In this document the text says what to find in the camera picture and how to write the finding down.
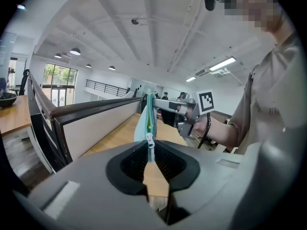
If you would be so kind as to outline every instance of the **window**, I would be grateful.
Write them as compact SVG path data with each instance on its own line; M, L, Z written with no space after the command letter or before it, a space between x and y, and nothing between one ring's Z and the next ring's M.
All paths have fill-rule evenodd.
M55 106L73 104L77 73L75 69L46 64L43 92Z
M17 64L17 58L11 58L9 65L9 78L8 78L9 87L15 86L16 64Z

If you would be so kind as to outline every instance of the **glass door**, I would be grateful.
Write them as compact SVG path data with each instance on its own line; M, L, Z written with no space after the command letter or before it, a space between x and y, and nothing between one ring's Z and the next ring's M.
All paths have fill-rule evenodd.
M59 90L51 90L51 101L56 107L59 106Z
M64 106L66 102L66 89L59 90L59 106Z
M66 103L66 89L52 89L51 101L56 106L64 106Z

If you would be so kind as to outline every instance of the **metal railing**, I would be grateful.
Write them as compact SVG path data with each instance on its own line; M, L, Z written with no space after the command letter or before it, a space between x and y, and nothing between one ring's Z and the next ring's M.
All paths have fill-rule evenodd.
M119 97L124 97L129 92L129 90L123 88L119 88L110 84L96 82L88 79L86 80L85 86L94 90L99 90Z

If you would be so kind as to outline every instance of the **ceiling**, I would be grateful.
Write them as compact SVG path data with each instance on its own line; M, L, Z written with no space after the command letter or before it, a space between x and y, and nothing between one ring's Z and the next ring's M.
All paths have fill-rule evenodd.
M227 69L244 84L274 46L271 37L241 18L225 15L223 4L209 12L203 0L86 0L66 11L36 54L54 58L56 53L72 55L70 49L78 47L82 54L72 55L75 64L91 63L93 69L108 67L101 62L137 61L184 81L234 56L237 61ZM139 24L131 22L134 18ZM207 74L195 82L204 80L234 81Z

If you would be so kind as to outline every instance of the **handrail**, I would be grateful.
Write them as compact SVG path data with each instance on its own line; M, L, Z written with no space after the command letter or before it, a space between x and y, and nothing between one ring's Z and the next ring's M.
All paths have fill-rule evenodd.
M50 117L58 117L66 114L71 114L77 111L85 110L88 108L96 108L101 107L107 104L115 104L120 102L126 102L130 100L141 100L141 98L121 98L121 99L112 99L112 100L104 100L104 101L95 101L95 102L84 102L84 103L77 103L65 106L56 107L51 113Z
M50 114L56 109L56 106L48 99L48 97L44 94L43 90L39 87L36 80L30 74L29 80L32 83L32 87L35 93L36 98L38 99L41 108L43 109L47 118L50 119Z
M129 92L129 90L127 89L123 89L123 88L116 87L111 84L97 82L97 81L93 81L89 79L86 80L85 86L88 88L94 89L94 90L99 90L99 91L113 94L113 95L120 96L120 97L124 97Z
M37 97L38 102L41 105L41 108L43 109L46 117L50 120L57 116L70 114L87 108L96 108L106 104L114 104L114 103L137 99L137 98L121 98L121 99L113 99L105 101L84 102L84 103L77 103L77 104L56 107L44 94L44 92L39 87L33 76L31 76L31 74L30 74L30 81L33 85L35 96Z

